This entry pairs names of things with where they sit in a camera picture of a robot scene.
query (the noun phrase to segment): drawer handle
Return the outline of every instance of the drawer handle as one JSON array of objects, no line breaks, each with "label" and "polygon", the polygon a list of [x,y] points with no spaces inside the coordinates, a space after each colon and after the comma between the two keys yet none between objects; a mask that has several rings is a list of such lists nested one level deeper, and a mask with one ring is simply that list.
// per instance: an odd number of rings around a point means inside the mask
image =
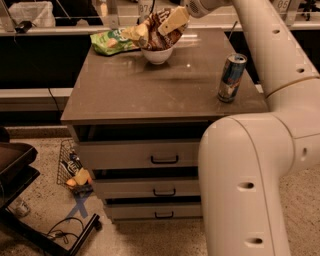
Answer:
[{"label": "drawer handle", "polygon": [[171,212],[170,215],[167,215],[167,216],[165,216],[165,215],[159,216],[159,215],[157,214],[157,212],[154,213],[154,217],[155,217],[156,219],[171,219],[171,218],[173,218],[173,216],[174,216],[174,212],[173,212],[173,211]]},{"label": "drawer handle", "polygon": [[153,189],[153,194],[154,194],[155,196],[174,196],[174,195],[176,194],[176,189],[174,188],[173,191],[172,191],[172,193],[170,193],[170,194],[159,193],[159,192],[157,192],[155,189]]},{"label": "drawer handle", "polygon": [[172,161],[166,161],[166,160],[155,160],[153,156],[151,156],[151,163],[153,164],[176,164],[179,161],[179,156],[176,155],[176,159]]}]

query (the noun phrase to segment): green bag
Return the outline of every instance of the green bag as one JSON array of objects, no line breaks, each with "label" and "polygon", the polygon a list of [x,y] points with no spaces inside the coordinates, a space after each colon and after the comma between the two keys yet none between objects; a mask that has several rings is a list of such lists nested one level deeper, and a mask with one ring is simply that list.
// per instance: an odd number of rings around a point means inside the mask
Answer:
[{"label": "green bag", "polygon": [[92,34],[90,37],[94,50],[102,55],[110,56],[119,52],[139,49],[130,39],[121,37],[120,29]]}]

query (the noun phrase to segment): soda can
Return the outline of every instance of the soda can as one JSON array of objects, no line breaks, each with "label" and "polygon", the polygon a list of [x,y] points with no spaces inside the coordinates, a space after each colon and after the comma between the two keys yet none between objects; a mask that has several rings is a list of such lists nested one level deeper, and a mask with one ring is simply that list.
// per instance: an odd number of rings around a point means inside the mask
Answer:
[{"label": "soda can", "polygon": [[223,68],[218,98],[223,102],[232,102],[237,95],[247,57],[240,53],[228,56]]}]

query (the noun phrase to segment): wrapper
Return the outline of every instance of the wrapper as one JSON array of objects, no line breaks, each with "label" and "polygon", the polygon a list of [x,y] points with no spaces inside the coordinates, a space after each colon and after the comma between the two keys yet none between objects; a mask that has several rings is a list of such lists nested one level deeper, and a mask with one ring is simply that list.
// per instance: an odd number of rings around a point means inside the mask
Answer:
[{"label": "wrapper", "polygon": [[159,27],[166,22],[175,9],[164,8],[158,12],[151,13],[140,25],[128,27],[121,32],[121,36],[131,39],[132,42],[149,51],[163,51],[171,48],[181,38],[187,23],[174,29],[166,35],[159,32]]},{"label": "wrapper", "polygon": [[109,30],[90,35],[93,49],[102,55],[114,55],[120,52],[139,49],[130,39],[121,36],[121,30]]}]

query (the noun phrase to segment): drawer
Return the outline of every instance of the drawer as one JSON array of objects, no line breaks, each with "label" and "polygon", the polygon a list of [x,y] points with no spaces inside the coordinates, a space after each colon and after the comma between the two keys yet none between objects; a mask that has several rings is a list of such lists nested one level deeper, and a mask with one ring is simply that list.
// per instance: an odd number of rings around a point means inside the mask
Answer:
[{"label": "drawer", "polygon": [[113,222],[132,219],[202,217],[200,197],[104,200],[104,211]]},{"label": "drawer", "polygon": [[76,150],[88,170],[197,166],[199,142],[198,139],[89,142],[81,143]]},{"label": "drawer", "polygon": [[96,196],[105,198],[199,196],[197,177],[94,180]]}]

